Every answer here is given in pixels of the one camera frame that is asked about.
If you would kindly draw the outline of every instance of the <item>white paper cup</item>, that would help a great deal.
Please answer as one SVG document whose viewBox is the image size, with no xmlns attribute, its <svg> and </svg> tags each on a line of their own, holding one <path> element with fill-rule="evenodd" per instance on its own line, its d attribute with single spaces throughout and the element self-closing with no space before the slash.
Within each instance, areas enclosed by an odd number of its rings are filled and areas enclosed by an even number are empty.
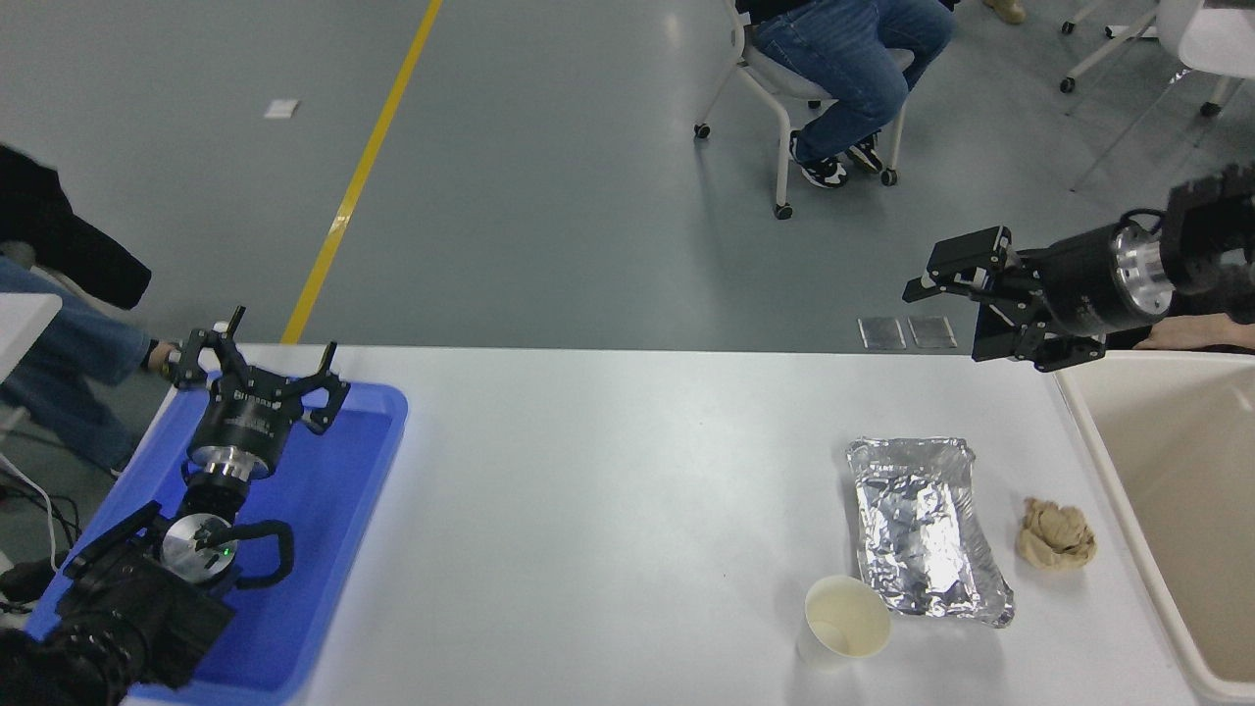
<svg viewBox="0 0 1255 706">
<path fill-rule="evenodd" d="M 833 671 L 889 643 L 889 608 L 853 577 L 827 577 L 806 593 L 797 651 L 816 670 Z"/>
</svg>

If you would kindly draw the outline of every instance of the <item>white bin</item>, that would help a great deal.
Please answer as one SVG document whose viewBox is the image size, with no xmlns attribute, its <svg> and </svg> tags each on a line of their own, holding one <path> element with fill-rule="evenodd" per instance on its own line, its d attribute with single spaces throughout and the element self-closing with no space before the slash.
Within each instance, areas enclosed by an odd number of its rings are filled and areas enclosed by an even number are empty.
<svg viewBox="0 0 1255 706">
<path fill-rule="evenodd" d="M 1255 702 L 1255 356 L 1111 351 L 1057 376 L 1185 672 Z"/>
</svg>

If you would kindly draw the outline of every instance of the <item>aluminum foil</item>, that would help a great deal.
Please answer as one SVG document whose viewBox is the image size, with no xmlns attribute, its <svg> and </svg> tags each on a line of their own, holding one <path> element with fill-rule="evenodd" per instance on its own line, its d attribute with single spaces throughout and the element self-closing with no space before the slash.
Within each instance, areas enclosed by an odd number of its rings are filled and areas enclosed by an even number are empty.
<svg viewBox="0 0 1255 706">
<path fill-rule="evenodd" d="M 971 507 L 976 455 L 968 444 L 860 439 L 846 459 L 858 500 L 858 568 L 885 603 L 909 616 L 1010 624 L 1013 593 Z"/>
</svg>

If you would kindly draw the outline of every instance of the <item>white cable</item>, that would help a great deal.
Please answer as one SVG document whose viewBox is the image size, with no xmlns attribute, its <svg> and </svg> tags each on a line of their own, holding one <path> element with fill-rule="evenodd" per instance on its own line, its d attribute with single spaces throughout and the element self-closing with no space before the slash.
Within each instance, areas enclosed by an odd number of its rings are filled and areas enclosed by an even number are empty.
<svg viewBox="0 0 1255 706">
<path fill-rule="evenodd" d="M 43 488 L 39 488 L 39 484 L 36 484 L 35 482 L 28 479 L 26 474 L 19 472 L 18 466 L 14 466 L 13 461 L 10 461 L 9 458 L 5 456 L 4 454 L 0 454 L 0 464 L 4 465 L 5 470 L 8 470 L 13 475 L 18 477 L 19 479 L 21 479 L 21 482 L 25 483 L 26 485 L 29 485 L 30 488 L 34 488 L 35 493 L 38 493 L 39 495 L 41 495 L 44 498 L 44 508 L 48 509 L 48 543 L 53 545 L 53 553 L 48 558 L 48 563 L 51 564 L 53 572 L 55 573 L 58 571 L 58 568 L 56 568 L 56 530 L 53 529 L 53 499 L 49 498 L 46 493 L 44 493 Z"/>
</svg>

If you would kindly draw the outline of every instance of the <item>crumpled paper towel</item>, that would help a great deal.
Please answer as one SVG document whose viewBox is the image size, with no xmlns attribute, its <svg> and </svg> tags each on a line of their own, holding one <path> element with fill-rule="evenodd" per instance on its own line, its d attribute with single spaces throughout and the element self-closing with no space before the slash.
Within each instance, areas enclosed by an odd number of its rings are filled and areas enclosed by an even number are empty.
<svg viewBox="0 0 1255 706">
<path fill-rule="evenodd" d="M 1079 569 L 1098 549 L 1086 517 L 1076 508 L 1029 498 L 1015 549 L 1039 569 Z"/>
</svg>

